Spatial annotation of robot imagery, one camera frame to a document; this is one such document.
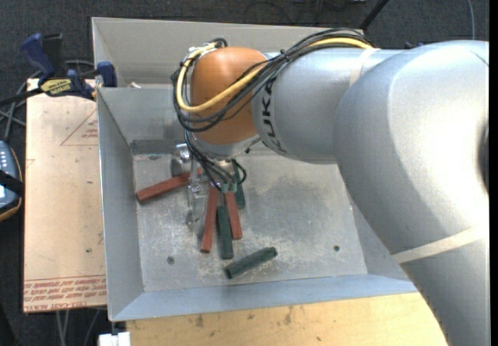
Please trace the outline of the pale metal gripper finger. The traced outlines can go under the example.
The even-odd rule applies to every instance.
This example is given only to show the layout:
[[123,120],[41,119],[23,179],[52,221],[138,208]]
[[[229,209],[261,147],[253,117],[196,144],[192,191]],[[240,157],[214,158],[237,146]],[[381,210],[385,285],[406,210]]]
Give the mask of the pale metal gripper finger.
[[188,211],[186,214],[186,225],[188,227],[192,227],[195,223],[195,192],[192,190],[191,185],[188,185],[187,196],[188,196]]
[[206,191],[202,183],[195,185],[195,221],[199,221],[205,214]]

